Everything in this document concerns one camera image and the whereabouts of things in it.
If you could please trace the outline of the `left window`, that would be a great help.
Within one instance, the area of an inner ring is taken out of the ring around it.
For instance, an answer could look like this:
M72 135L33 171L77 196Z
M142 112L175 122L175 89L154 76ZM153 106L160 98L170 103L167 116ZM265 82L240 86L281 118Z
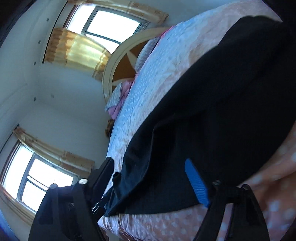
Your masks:
M52 184L75 184L78 175L44 159L19 141L1 147L1 185L9 196L36 213Z

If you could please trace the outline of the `pink folded blanket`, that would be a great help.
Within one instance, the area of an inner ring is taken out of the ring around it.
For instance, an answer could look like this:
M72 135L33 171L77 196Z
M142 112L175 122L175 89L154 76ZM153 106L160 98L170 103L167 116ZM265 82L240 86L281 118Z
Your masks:
M133 82L134 82L134 78L124 78L123 81L121 82L122 83L121 99L117 106L114 106L107 111L113 120L117 118L128 94L130 93L130 89L133 85Z

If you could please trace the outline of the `black pants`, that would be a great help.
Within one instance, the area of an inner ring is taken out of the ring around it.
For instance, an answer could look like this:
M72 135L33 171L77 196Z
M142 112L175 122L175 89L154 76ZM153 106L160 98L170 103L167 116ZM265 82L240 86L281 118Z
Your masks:
M173 85L132 137L106 215L208 206L237 186L295 123L295 25L244 17Z

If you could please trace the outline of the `back window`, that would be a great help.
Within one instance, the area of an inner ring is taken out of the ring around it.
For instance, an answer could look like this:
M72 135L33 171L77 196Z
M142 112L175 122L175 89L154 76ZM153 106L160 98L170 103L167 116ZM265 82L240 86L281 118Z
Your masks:
M148 23L121 11L82 4L74 8L65 28L93 39L112 54L122 42L145 29Z

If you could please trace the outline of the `left window curtain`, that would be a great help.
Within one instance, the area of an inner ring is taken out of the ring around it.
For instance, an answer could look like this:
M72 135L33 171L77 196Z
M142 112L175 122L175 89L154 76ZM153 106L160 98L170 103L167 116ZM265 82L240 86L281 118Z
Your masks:
M71 152L52 147L51 145L48 145L45 142L38 140L36 137L26 133L23 128L16 127L13 130L13 134L15 134L16 138L21 144L28 147L34 153L43 157L50 163L62 168L63 170L76 174L79 177L87 178L94 167L94 161L78 156ZM8 170L8 165L10 162L11 156L7 158L1 171L1 200L14 214L16 214L16 216L31 226L35 217L34 212L30 211L23 204L21 204L20 201L13 198L3 186L4 175Z

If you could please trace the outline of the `grey patterned pillow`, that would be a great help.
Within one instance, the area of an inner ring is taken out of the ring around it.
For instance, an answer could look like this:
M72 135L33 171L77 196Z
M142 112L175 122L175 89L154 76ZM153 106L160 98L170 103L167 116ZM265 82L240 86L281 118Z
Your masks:
M109 98L104 110L108 111L110 108L117 106L120 99L121 99L121 88L122 88L122 83L116 86L114 91L112 92L111 97Z

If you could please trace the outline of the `striped pillow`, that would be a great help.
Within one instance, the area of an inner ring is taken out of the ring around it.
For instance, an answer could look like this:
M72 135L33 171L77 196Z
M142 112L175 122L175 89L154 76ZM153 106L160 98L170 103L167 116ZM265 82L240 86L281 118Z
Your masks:
M150 54L152 53L153 49L155 48L155 46L157 45L160 39L161 37L155 37L153 39L150 39L144 45L144 47L142 48L141 52L137 57L137 60L134 66L134 70L136 73L138 73L141 70L144 63L147 61L148 57L150 56Z

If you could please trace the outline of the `cream wooden headboard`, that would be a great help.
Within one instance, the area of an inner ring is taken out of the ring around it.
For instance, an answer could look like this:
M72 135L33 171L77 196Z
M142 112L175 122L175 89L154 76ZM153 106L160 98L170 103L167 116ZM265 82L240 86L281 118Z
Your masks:
M135 77L134 66L144 45L168 29L169 27L157 27L143 30L132 35L117 47L107 62L102 76L102 91L105 101L109 100L120 80Z

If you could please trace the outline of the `pink polka dot bedspread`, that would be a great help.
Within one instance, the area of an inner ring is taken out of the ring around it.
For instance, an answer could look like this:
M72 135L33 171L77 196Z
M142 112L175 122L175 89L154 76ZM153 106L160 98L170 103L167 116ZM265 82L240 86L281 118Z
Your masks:
M138 73L115 121L107 156L120 171L126 148L145 118L175 82L215 47L240 18L280 17L262 1L237 1L203 12L166 32ZM295 129L271 160L247 183L255 190L271 240L295 219ZM123 240L192 240L206 214L202 206L171 213L103 217L99 225Z

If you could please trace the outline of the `brown patterned bag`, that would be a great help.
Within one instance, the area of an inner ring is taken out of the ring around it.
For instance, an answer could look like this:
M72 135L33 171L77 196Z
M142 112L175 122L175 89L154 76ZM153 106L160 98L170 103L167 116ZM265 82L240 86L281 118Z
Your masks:
M112 133L112 130L113 130L113 127L114 127L114 122L115 121L113 119L110 119L107 122L107 126L106 126L106 129L105 129L105 136L107 138L111 137L111 133Z

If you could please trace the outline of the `window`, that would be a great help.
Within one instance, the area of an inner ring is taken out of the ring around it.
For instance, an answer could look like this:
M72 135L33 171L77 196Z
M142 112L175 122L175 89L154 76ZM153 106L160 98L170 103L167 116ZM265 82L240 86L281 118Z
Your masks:
M78 175L44 159L19 141L1 147L1 185L9 196L36 213L52 184L75 184Z
M65 28L93 39L112 54L122 42L145 29L148 23L121 11L82 4L74 8Z

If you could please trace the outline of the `yellow middle curtain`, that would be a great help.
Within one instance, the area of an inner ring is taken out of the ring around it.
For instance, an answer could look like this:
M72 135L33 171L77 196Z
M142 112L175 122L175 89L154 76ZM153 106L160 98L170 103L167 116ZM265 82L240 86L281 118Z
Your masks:
M65 28L54 28L44 61L83 72L101 81L110 57L110 52L93 39Z

